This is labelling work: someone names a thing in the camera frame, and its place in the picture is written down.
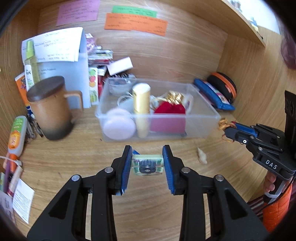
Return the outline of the orange sleeve forearm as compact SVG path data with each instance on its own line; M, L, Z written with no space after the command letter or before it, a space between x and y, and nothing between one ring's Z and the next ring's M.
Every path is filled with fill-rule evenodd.
M292 184L285 190L285 193L279 200L263 209L263 225L268 232L274 231L287 214L291 193Z

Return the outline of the person's right hand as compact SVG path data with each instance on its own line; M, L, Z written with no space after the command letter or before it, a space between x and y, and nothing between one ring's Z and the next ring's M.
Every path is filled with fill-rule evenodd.
M274 175L271 172L267 172L264 183L263 183L264 192L269 193L270 191L273 191L275 189L275 185L274 185L275 181L276 181L276 175Z

